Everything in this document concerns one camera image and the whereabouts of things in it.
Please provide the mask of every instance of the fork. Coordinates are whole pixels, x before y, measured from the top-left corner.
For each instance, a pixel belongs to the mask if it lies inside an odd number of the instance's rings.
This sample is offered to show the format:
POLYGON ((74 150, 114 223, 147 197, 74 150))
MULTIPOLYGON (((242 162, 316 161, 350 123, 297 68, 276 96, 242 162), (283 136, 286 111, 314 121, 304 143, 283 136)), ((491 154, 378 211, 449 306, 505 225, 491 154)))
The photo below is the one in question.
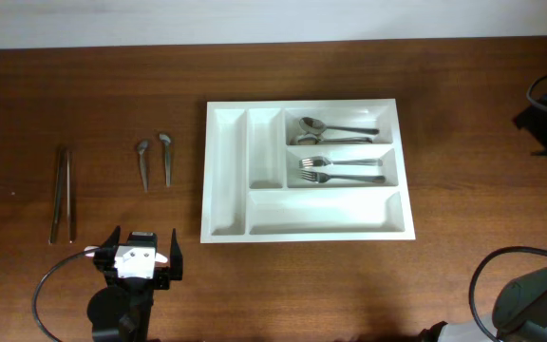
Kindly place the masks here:
POLYGON ((305 158, 299 161, 300 168, 318 167, 326 165, 364 165, 364 166, 381 166, 383 162, 380 159, 363 159, 351 161, 331 161, 322 156, 305 158))
POLYGON ((352 181, 368 181, 376 183, 386 182, 386 176, 350 176, 350 175, 329 175, 324 172, 301 171, 301 178, 306 181, 324 183, 332 179, 352 180, 352 181))

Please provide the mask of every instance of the wooden table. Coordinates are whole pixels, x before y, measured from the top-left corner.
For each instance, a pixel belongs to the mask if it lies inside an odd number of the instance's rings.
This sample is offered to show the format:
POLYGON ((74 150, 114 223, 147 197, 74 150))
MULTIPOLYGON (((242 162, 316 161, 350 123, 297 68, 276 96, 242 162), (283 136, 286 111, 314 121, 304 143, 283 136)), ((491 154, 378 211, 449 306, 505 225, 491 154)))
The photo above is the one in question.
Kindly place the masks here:
MULTIPOLYGON (((166 254, 179 232, 185 279, 156 293, 150 325, 164 342, 371 340, 469 320, 486 254, 547 248, 547 160, 511 122, 545 73, 547 38, 0 51, 0 341, 46 340, 30 315, 38 280, 117 224, 123 241, 157 233, 166 254), (380 98, 397 101, 417 240, 199 243, 208 101, 380 98), (170 188, 160 131, 176 142, 170 188), (66 243, 61 224, 48 246, 59 143, 75 151, 79 236, 66 243)), ((494 261, 481 311, 546 264, 494 261)), ((42 291, 45 324, 88 340, 85 308, 103 286, 89 260, 69 264, 42 291)))

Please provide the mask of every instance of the spoon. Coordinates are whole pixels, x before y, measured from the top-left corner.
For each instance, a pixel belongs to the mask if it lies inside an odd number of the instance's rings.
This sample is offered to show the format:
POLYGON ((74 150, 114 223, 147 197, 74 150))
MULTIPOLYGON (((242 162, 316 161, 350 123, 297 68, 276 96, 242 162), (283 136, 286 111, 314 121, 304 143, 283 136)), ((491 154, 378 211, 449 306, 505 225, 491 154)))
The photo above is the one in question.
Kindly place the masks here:
POLYGON ((352 127, 340 127, 340 126, 327 126, 323 122, 317 119, 313 118, 301 118, 299 120, 299 125, 301 126, 301 129, 308 133, 312 133, 315 135, 320 135, 324 133, 327 129, 336 129, 336 130, 345 130, 348 132, 354 132, 354 133, 364 133, 364 134, 379 134, 379 129, 377 128, 352 128, 352 127))
POLYGON ((336 143, 372 143, 369 137, 353 137, 342 139, 320 139, 312 133, 301 134, 294 137, 291 144, 295 145, 313 145, 313 144, 336 144, 336 143))

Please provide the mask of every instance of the white cutlery tray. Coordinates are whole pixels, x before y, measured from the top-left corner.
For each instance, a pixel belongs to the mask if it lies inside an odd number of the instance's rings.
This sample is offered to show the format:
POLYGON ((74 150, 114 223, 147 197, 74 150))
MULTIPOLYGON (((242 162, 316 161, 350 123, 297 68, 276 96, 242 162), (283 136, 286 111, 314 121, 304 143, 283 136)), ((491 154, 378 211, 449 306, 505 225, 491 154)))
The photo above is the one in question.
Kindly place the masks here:
POLYGON ((201 242, 414 239, 394 100, 208 103, 201 242), (299 119, 378 128, 327 130, 325 139, 369 144, 291 145, 299 119), (384 183, 302 180, 299 161, 381 159, 381 166, 327 165, 331 175, 383 175, 384 183))

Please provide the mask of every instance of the white wall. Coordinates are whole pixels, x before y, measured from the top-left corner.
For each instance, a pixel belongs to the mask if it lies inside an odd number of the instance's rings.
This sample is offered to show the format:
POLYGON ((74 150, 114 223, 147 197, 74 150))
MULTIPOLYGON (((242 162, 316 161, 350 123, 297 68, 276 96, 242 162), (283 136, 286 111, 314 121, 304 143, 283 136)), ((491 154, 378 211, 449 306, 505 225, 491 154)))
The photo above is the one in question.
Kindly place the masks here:
POLYGON ((0 0, 0 48, 547 35, 547 0, 0 0))

